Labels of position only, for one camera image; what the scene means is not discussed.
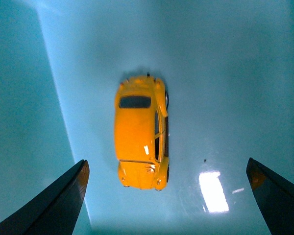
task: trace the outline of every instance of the car side window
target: car side window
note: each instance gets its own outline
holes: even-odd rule
[[[159,160],[159,137],[155,139],[155,158]]]
[[[158,118],[158,113],[156,111],[155,115],[155,134],[159,133],[159,118]]]

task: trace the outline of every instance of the blue floor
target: blue floor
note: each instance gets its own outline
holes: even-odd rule
[[[147,72],[170,96],[161,192],[121,186],[113,143],[118,85]],[[269,235],[250,157],[294,183],[293,2],[0,4],[0,221],[87,159],[76,235]]]

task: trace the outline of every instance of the glossy surface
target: glossy surface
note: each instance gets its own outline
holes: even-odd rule
[[[167,186],[167,117],[161,79],[141,75],[120,84],[115,97],[114,143],[123,186],[156,190]]]
[[[94,234],[270,234],[245,168],[252,157],[294,183],[294,2],[22,2],[22,14],[36,9],[41,27],[34,20],[27,20],[32,27],[15,27],[22,22],[15,20],[18,8],[9,21],[0,18],[3,34],[26,38],[0,36],[0,166],[8,166],[0,168],[0,182],[7,180],[0,208],[31,198],[14,181],[15,171],[35,193],[56,178],[48,163],[69,164],[73,157],[87,159],[91,169],[89,220],[80,222]],[[49,75],[22,71],[39,68],[37,32],[45,39]],[[22,53],[11,53],[8,46],[18,45]],[[124,188],[116,171],[115,93],[121,81],[148,71],[170,91],[170,183],[161,192]],[[52,79],[58,97],[49,93]],[[24,97],[41,106],[28,114]],[[37,175],[23,171],[32,165],[21,156],[32,160]],[[9,201],[10,193],[18,197]]]

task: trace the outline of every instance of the toy car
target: toy car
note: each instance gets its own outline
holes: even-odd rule
[[[169,96],[149,74],[126,79],[115,97],[114,142],[125,187],[164,189],[169,180]]]

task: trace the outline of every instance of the car hood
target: car hood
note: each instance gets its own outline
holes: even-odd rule
[[[121,162],[124,185],[140,189],[151,189],[155,177],[155,164]]]

